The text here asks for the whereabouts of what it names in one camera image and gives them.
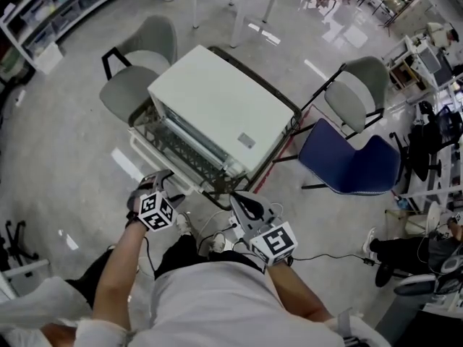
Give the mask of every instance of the sneaker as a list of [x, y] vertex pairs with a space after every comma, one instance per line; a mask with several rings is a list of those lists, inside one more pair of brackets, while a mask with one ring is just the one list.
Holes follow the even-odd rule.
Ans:
[[180, 236], [192, 235], [190, 218], [186, 213], [179, 213], [175, 224], [177, 225], [177, 230], [179, 231]]
[[362, 246], [363, 253], [365, 253], [365, 255], [372, 260], [374, 260], [374, 254], [370, 249], [370, 243], [375, 238], [375, 232], [376, 232], [376, 228], [372, 228], [370, 231], [368, 231], [367, 238], [365, 240], [365, 243], [363, 243], [363, 246]]
[[222, 253], [225, 248], [225, 235], [217, 231], [212, 238], [211, 252]]

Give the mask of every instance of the shelf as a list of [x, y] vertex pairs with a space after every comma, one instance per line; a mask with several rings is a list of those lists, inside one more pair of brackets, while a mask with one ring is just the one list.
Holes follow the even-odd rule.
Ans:
[[94, 5], [92, 5], [90, 8], [82, 11], [82, 14], [75, 20], [73, 20], [71, 23], [69, 23], [61, 32], [56, 34], [55, 41], [58, 41], [60, 37], [62, 37], [67, 31], [69, 31], [71, 28], [73, 28], [80, 20], [82, 20], [86, 15], [91, 13], [93, 10], [98, 8], [100, 5], [104, 4], [108, 0], [98, 0]]
[[7, 17], [3, 18], [3, 22], [8, 25], [32, 0], [22, 0], [21, 3], [14, 8], [14, 10], [8, 14]]
[[[69, 1], [69, 0], [65, 0], [65, 1], [63, 1], [60, 5], [57, 5], [56, 8], [55, 8], [55, 10], [53, 11], [53, 13], [54, 13], [56, 10], [58, 10], [60, 7], [62, 7], [64, 4], [66, 4], [68, 1]], [[50, 13], [50, 14], [47, 16], [47, 18], [45, 18], [39, 25], [41, 25], [43, 22], [45, 22], [45, 21], [50, 17], [50, 15], [53, 14], [53, 13]], [[35, 32], [36, 28], [37, 28], [39, 25], [37, 25], [37, 26], [34, 27], [34, 28], [31, 28], [30, 26], [26, 26], [26, 28], [20, 33], [20, 36], [19, 36], [18, 39], [17, 39], [18, 43], [20, 43], [20, 45], [24, 44], [24, 43], [28, 40], [28, 38], [30, 37], [30, 35], [32, 35], [32, 34]]]

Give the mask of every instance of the gray floor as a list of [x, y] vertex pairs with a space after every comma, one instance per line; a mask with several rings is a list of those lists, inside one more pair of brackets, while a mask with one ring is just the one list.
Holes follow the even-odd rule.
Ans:
[[[259, 17], [266, 1], [253, 0], [250, 12]], [[367, 4], [361, 8], [337, 4], [330, 11], [331, 7], [332, 3], [329, 8], [317, 8], [309, 0], [276, 0], [268, 24], [246, 21], [242, 44], [230, 49], [235, 11], [227, 1], [203, 0], [198, 30], [191, 26], [192, 0], [114, 0], [107, 4], [64, 39], [64, 60], [49, 76], [34, 76], [21, 106], [7, 106], [9, 118], [0, 142], [2, 217], [26, 220], [26, 246], [49, 258], [51, 273], [65, 278], [80, 274], [119, 238], [125, 224], [125, 201], [136, 182], [111, 152], [119, 148], [144, 174], [150, 169], [130, 148], [126, 125], [98, 99], [106, 81], [101, 56], [147, 16], [172, 18], [179, 56], [197, 44], [223, 47], [302, 105], [342, 62], [380, 56], [396, 42], [394, 33], [389, 37], [379, 27], [381, 17], [372, 16]], [[410, 112], [395, 106], [396, 101], [391, 99], [386, 105], [384, 120], [352, 139], [355, 147], [362, 147], [372, 134], [387, 137], [391, 130], [402, 132], [409, 127]], [[320, 117], [322, 111], [340, 124], [323, 97], [315, 105], [318, 109], [312, 108], [308, 121]], [[297, 162], [288, 162], [273, 169], [260, 191], [284, 206], [284, 217], [300, 243], [296, 257], [358, 252], [373, 226], [382, 237], [395, 235], [396, 223], [390, 220], [387, 226], [384, 215], [386, 208], [394, 207], [390, 194], [345, 197], [327, 189], [302, 192], [301, 184], [311, 181], [315, 178]], [[217, 211], [197, 195], [188, 197], [183, 209], [191, 212], [198, 228]], [[217, 216], [205, 234], [224, 227], [226, 217]], [[166, 230], [148, 237], [155, 263], [159, 263], [177, 234]], [[71, 250], [69, 238], [77, 249]], [[375, 287], [375, 269], [355, 258], [297, 262], [294, 269], [335, 314], [354, 307], [367, 312], [368, 321], [374, 323], [391, 298], [388, 288]], [[144, 325], [151, 286], [152, 280], [140, 273], [131, 301], [135, 325]]]

